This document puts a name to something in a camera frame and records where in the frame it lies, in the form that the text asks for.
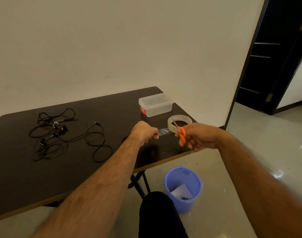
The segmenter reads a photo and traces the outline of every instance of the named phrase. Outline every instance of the plastic container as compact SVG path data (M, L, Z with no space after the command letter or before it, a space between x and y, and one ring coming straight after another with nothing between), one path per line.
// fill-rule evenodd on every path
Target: plastic container
M174 101L165 93L139 98L140 110L147 117L170 112Z
M168 196L174 203L177 212L187 213L191 210L194 200L200 195L203 190L203 183L200 178L189 168L184 166L176 166L171 169L164 177L163 183ZM182 200L171 194L180 185L185 184L188 190L193 195L192 199Z

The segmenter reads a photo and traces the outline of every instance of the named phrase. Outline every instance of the clear plastic box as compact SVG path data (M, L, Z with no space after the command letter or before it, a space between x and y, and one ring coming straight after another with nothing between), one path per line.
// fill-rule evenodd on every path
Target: clear plastic box
M174 101L165 93L139 98L140 110L147 117L170 112Z

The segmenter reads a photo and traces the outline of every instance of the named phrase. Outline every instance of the beige wall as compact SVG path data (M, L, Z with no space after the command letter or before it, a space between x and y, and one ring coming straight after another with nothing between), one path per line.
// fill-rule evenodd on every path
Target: beige wall
M302 62L277 107L284 107L299 101L302 101Z
M158 86L221 126L263 1L0 0L0 115Z

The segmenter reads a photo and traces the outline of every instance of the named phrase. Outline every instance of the tiled floor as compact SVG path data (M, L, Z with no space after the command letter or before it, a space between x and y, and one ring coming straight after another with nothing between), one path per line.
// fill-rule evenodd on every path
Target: tiled floor
M302 106L268 116L236 103L227 130L302 196ZM151 190L164 191L163 177L176 165L191 168L204 185L192 211L181 215L190 238L256 237L218 152L206 149L147 170ZM111 237L138 236L140 204L137 192L128 190ZM0 221L0 237L28 237L52 210L40 207Z

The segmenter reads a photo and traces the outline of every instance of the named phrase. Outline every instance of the person's right arm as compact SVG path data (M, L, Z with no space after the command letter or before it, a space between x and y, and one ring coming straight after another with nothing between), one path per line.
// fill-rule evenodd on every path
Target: person's right arm
M194 123L184 127L188 147L217 148L258 238L302 237L302 202L228 132Z

